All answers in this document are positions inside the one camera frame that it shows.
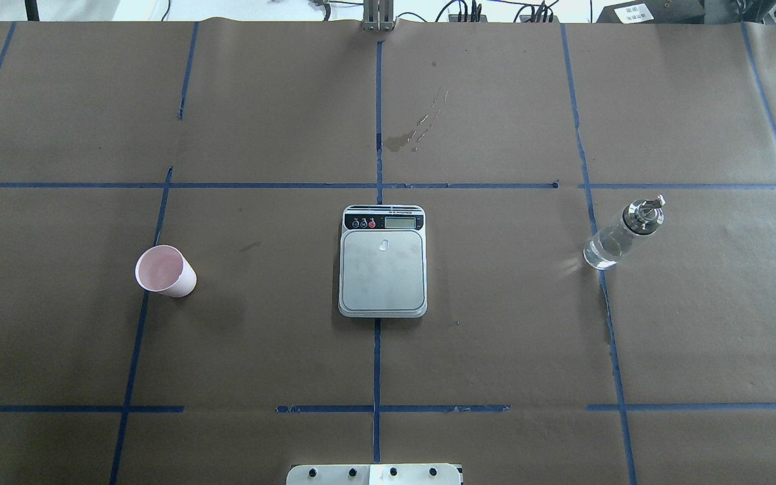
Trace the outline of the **pink plastic cup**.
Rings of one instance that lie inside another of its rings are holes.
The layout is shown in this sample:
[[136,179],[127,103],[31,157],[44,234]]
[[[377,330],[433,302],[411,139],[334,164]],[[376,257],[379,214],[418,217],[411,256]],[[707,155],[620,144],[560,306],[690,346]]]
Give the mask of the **pink plastic cup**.
[[136,261],[133,274],[143,290],[172,298],[190,295],[197,285],[197,274],[190,261],[169,245],[145,251]]

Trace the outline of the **glass sauce dispenser bottle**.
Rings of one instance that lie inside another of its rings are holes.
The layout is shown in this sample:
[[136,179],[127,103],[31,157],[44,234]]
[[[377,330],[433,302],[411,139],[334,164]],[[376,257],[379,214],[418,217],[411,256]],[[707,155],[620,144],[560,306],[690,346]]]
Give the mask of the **glass sauce dispenser bottle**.
[[616,266],[634,247],[662,227],[665,204],[663,195],[630,202],[585,243],[586,263],[597,270]]

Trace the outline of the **digital kitchen scale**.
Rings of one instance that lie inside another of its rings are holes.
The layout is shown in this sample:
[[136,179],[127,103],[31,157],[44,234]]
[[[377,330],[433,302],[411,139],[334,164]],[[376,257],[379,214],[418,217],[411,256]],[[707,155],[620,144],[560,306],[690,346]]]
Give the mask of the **digital kitchen scale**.
[[418,205],[349,205],[339,238],[338,310],[418,319],[428,310],[427,218]]

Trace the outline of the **black box with label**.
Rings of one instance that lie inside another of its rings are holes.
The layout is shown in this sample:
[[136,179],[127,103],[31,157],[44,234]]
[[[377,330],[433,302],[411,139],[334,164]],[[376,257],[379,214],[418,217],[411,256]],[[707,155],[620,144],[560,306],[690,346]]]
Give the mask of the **black box with label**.
[[595,24],[704,24],[703,1],[622,1],[605,6]]

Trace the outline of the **aluminium frame post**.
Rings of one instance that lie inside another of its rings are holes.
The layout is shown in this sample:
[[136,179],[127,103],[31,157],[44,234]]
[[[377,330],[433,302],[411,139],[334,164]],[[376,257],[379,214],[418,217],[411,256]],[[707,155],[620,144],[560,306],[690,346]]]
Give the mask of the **aluminium frame post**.
[[362,1],[362,29],[366,32],[390,32],[396,28],[394,0]]

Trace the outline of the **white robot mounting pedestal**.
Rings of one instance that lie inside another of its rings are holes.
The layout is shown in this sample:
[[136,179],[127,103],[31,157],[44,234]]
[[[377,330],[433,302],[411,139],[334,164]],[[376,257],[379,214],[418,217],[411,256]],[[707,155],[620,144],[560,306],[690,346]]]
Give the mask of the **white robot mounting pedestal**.
[[295,465],[286,484],[463,484],[462,467],[452,463]]

